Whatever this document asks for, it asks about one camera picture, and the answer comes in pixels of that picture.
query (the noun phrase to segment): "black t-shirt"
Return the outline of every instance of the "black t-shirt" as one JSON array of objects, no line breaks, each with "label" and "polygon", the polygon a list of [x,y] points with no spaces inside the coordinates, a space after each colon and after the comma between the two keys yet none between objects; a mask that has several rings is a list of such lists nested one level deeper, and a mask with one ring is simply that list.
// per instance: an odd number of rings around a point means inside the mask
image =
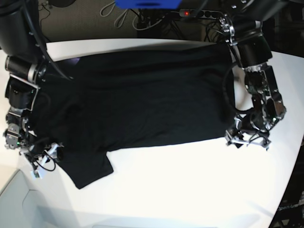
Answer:
[{"label": "black t-shirt", "polygon": [[[74,80],[48,73],[30,121],[38,139],[63,143],[58,165],[79,189],[113,172],[107,152],[219,138],[233,123],[221,89],[231,64],[226,45],[59,64]],[[227,85],[233,99],[232,75]]]}]

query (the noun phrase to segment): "blue object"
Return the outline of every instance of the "blue object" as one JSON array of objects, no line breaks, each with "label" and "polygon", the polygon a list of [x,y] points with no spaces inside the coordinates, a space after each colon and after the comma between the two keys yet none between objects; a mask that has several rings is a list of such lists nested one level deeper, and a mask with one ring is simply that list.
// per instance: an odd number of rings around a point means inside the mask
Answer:
[{"label": "blue object", "polygon": [[123,9],[176,9],[181,0],[116,0]]}]

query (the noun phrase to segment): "white table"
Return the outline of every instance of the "white table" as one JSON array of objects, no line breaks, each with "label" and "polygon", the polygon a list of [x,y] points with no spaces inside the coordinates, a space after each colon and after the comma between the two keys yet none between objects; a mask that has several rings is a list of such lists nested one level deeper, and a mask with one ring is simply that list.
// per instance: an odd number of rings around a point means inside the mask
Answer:
[{"label": "white table", "polygon": [[[181,41],[108,39],[48,44],[55,59]],[[227,147],[224,138],[174,146],[124,149],[108,153],[114,173],[78,190],[60,168],[42,180],[17,151],[4,149],[0,163],[21,168],[30,188],[39,190],[60,227],[93,224],[124,227],[267,228],[288,184],[304,134],[304,59],[273,53],[273,66],[287,113],[272,131],[266,152],[254,145]],[[0,52],[0,66],[5,54]],[[8,73],[0,67],[4,91]],[[237,104],[250,97],[236,84]],[[0,129],[8,101],[0,97]]]}]

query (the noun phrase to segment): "gray floor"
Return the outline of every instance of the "gray floor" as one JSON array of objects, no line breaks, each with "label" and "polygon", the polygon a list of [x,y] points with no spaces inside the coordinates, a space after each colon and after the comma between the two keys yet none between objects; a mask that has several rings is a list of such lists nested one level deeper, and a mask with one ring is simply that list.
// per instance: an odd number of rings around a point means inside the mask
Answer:
[{"label": "gray floor", "polygon": [[[136,38],[136,30],[132,27],[132,20],[135,15],[128,12],[126,20],[121,28],[114,27],[114,21],[123,12],[115,7],[108,17],[99,15],[100,9],[113,0],[76,0],[66,8],[53,7],[49,9],[50,16],[42,20],[42,31],[52,42],[79,39],[98,38]],[[39,0],[39,3],[46,3],[47,0]],[[200,0],[183,0],[180,7],[195,9]],[[45,18],[48,12],[42,9],[39,12],[40,19]],[[191,40],[199,40],[202,36],[199,25],[182,25],[181,29],[188,34]]]}]

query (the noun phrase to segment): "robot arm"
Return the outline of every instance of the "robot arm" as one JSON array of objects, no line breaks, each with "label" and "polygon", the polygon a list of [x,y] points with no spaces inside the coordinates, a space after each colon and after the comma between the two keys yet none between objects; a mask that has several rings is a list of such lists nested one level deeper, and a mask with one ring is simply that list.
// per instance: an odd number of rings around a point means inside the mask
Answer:
[{"label": "robot arm", "polygon": [[269,132],[286,113],[273,69],[267,64],[272,54],[262,33],[262,23],[287,3],[283,0],[226,2],[227,12],[220,19],[221,27],[237,65],[245,71],[245,87],[252,95],[253,104],[253,108],[245,111],[233,107],[235,123],[226,130],[227,145],[234,144],[239,148],[252,143],[268,149],[271,143]]},{"label": "robot arm", "polygon": [[[269,131],[283,119],[286,109],[278,91],[274,72],[267,61],[271,51],[261,32],[262,21],[279,11],[287,2],[282,0],[227,0],[220,19],[226,42],[237,64],[246,72],[246,88],[252,95],[253,108],[236,111],[235,124],[226,131],[229,144],[240,147],[255,143],[252,137],[262,137],[259,143],[268,148]],[[38,25],[37,0],[2,0],[0,3],[0,47],[8,54],[6,70],[10,78],[5,97],[11,108],[6,120],[7,148],[20,149],[33,167],[33,176],[41,177],[42,164],[56,157],[59,142],[45,142],[37,152],[36,136],[31,134],[29,117],[39,95],[48,65],[67,79],[46,51]],[[245,134],[251,135],[246,140]]]}]

